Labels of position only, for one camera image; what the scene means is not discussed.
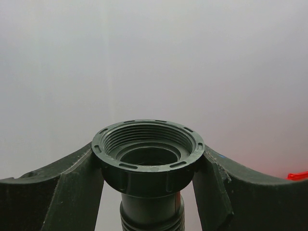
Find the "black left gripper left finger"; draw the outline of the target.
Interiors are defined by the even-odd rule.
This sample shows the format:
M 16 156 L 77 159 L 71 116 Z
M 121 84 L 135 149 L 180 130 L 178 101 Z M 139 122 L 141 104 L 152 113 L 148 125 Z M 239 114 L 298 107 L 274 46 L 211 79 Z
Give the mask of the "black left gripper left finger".
M 19 178 L 0 181 L 2 231 L 93 231 L 104 179 L 88 143 Z

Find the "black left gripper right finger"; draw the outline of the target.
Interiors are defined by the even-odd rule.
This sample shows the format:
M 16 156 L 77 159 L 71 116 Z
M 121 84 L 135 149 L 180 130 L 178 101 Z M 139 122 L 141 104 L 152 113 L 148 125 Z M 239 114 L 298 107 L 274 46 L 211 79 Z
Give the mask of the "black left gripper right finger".
M 193 177 L 204 231 L 306 231 L 308 181 L 245 167 L 205 147 Z

